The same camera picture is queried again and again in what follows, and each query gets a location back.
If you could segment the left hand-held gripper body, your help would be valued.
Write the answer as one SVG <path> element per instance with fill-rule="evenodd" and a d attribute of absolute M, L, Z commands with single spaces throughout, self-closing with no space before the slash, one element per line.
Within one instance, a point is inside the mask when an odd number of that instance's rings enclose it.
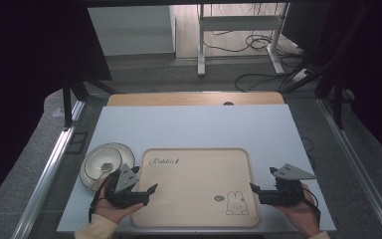
<path fill-rule="evenodd" d="M 135 184 L 138 182 L 136 173 L 125 164 L 121 169 L 117 169 L 107 178 L 105 187 L 105 199 L 119 209 L 125 209 L 132 205 L 142 203 L 146 206 L 149 196 L 144 192 L 133 192 Z"/>

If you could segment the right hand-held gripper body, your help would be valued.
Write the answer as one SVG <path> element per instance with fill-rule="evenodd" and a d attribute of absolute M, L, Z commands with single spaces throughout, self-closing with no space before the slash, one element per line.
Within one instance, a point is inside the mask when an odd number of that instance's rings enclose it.
<path fill-rule="evenodd" d="M 286 163 L 278 168 L 275 178 L 275 190 L 262 190 L 259 195 L 261 204 L 272 206 L 294 206 L 304 198 L 302 181 L 306 179 L 316 179 L 310 172 L 302 170 L 296 166 Z"/>

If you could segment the person's right hand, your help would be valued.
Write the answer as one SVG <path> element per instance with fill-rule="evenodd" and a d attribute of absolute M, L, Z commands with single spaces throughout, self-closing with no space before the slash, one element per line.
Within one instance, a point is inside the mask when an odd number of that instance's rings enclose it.
<path fill-rule="evenodd" d="M 290 207 L 276 206 L 276 209 L 286 216 L 304 238 L 309 239 L 321 233 L 316 213 L 305 203 Z"/>

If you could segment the person's left hand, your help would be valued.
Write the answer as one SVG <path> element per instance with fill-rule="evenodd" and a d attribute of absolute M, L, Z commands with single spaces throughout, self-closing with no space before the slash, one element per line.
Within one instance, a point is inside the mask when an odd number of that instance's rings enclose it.
<path fill-rule="evenodd" d="M 125 209 L 119 209 L 113 207 L 106 199 L 104 195 L 104 189 L 99 193 L 97 202 L 95 204 L 94 214 L 104 217 L 115 224 L 119 224 L 126 216 L 140 210 L 143 207 L 142 203 L 138 203 L 127 207 Z"/>

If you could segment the white ceramic spoon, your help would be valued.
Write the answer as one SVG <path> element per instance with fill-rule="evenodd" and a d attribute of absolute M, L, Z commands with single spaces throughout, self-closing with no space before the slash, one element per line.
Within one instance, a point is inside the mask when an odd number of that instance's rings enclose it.
<path fill-rule="evenodd" d="M 100 168 L 100 176 L 98 177 L 99 179 L 108 177 L 113 170 L 113 164 L 111 162 L 105 162 Z"/>

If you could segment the white bowl with dark rim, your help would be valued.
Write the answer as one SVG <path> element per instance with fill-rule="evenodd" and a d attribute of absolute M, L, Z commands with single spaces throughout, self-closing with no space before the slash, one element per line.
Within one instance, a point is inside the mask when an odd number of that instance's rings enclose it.
<path fill-rule="evenodd" d="M 122 163 L 120 152 L 111 146 L 100 146 L 91 151 L 85 161 L 85 174 L 90 179 L 98 179 L 100 176 L 99 168 L 105 163 L 113 164 L 114 172 Z"/>

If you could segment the beige tray with rabbit print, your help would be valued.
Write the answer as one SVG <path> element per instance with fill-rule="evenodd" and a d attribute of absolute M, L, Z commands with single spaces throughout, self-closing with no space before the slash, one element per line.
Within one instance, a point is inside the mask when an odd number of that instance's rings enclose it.
<path fill-rule="evenodd" d="M 252 227 L 259 203 L 242 148 L 153 148 L 141 161 L 136 189 L 157 188 L 132 215 L 141 227 Z"/>

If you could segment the white table board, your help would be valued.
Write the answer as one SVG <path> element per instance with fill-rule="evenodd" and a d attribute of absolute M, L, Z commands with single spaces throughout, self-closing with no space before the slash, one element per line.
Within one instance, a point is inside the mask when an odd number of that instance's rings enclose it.
<path fill-rule="evenodd" d="M 274 184 L 269 166 L 280 167 L 290 163 L 314 173 L 288 105 L 104 107 L 87 152 L 107 142 L 127 145 L 136 163 L 141 163 L 145 150 L 150 148 L 237 146 L 249 153 L 255 184 L 267 189 L 273 188 Z M 320 228 L 336 231 L 317 180 L 303 183 L 318 199 Z M 86 226 L 93 197 L 94 194 L 77 179 L 57 231 L 74 232 Z M 116 233 L 244 235 L 296 232 L 277 209 L 257 204 L 261 208 L 262 219 L 254 227 L 140 227 L 128 216 L 122 220 Z"/>

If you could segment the wooden table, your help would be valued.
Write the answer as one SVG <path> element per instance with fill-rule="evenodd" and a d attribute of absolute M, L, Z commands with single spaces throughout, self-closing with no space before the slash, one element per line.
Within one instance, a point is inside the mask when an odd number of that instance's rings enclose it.
<path fill-rule="evenodd" d="M 232 102 L 235 106 L 283 105 L 285 100 L 276 92 L 142 93 L 112 95 L 108 99 L 107 106 L 222 106 L 225 102 Z"/>

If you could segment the black metal stand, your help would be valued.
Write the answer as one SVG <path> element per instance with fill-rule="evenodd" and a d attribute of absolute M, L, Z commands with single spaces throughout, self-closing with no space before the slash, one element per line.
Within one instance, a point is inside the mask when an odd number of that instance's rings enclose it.
<path fill-rule="evenodd" d="M 291 93 L 316 79 L 320 79 L 314 94 L 322 99 L 327 97 L 330 91 L 333 91 L 332 118 L 337 126 L 343 129 L 341 122 L 343 83 L 340 70 L 345 54 L 375 0 L 333 0 L 333 3 L 338 2 L 347 3 L 351 7 L 351 13 L 343 19 L 336 32 L 316 49 L 315 56 L 321 57 L 326 54 L 323 63 L 319 64 L 310 75 L 289 87 L 285 87 L 284 93 Z"/>
<path fill-rule="evenodd" d="M 114 95 L 116 90 L 105 85 L 104 83 L 92 79 L 84 74 L 79 74 L 77 77 L 64 81 L 63 86 L 63 103 L 65 114 L 64 130 L 68 130 L 74 124 L 72 113 L 71 94 L 74 94 L 78 101 L 84 102 L 90 97 L 89 91 L 86 89 L 85 83 L 90 83 L 104 92 Z"/>

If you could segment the white power strip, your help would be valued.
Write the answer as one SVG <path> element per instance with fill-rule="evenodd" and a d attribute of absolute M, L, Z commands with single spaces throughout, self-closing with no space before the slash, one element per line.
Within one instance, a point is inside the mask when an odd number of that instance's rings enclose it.
<path fill-rule="evenodd" d="M 302 69 L 301 71 L 299 71 L 293 78 L 292 78 L 292 81 L 293 82 L 298 82 L 300 80 L 302 80 L 303 78 L 305 78 L 306 76 L 310 75 L 311 74 L 311 71 L 308 70 L 308 69 Z"/>

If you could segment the white cabinet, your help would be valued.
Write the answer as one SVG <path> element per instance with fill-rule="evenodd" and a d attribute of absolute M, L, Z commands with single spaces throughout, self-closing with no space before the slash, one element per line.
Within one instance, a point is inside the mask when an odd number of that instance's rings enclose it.
<path fill-rule="evenodd" d="M 99 7 L 88 9 L 106 56 L 173 54 L 173 7 Z"/>

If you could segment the dark curtain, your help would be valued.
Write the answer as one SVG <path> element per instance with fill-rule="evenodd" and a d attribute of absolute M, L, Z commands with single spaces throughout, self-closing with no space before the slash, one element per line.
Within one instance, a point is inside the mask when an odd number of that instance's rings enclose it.
<path fill-rule="evenodd" d="M 0 0 L 0 186 L 48 95 L 109 78 L 86 0 Z"/>
<path fill-rule="evenodd" d="M 325 68 L 316 94 L 351 91 L 352 109 L 382 144 L 382 0 L 292 2 L 283 35 Z"/>

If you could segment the aluminium rail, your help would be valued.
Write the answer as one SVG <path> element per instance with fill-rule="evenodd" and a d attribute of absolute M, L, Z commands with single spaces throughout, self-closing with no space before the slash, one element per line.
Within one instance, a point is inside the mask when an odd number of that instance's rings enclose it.
<path fill-rule="evenodd" d="M 59 165 L 64 156 L 65 150 L 71 140 L 77 121 L 85 106 L 84 102 L 76 101 L 74 107 L 70 110 L 72 120 L 71 126 L 64 129 L 52 150 L 52 153 L 45 165 L 45 168 L 36 184 L 35 189 L 25 207 L 25 210 L 11 236 L 11 239 L 28 239 L 33 226 L 39 216 L 40 210 L 49 193 L 52 182 L 57 174 Z"/>
<path fill-rule="evenodd" d="M 320 110 L 331 128 L 331 131 L 333 132 L 339 146 L 348 160 L 353 173 L 359 181 L 374 213 L 382 225 L 382 195 L 362 164 L 360 157 L 349 141 L 345 131 L 334 121 L 331 107 L 327 104 L 326 100 L 317 100 L 317 104 L 319 105 Z"/>

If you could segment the white metal desk frame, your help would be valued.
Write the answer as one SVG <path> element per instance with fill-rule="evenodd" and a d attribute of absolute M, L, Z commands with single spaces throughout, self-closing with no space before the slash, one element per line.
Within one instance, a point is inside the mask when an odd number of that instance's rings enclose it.
<path fill-rule="evenodd" d="M 279 15 L 253 16 L 204 16 L 204 5 L 197 9 L 199 22 L 199 48 L 197 54 L 198 76 L 205 76 L 205 45 L 204 33 L 209 31 L 272 31 L 271 42 L 267 44 L 267 52 L 278 75 L 283 75 L 284 69 L 280 63 L 277 46 L 287 15 L 289 3 L 286 2 Z"/>

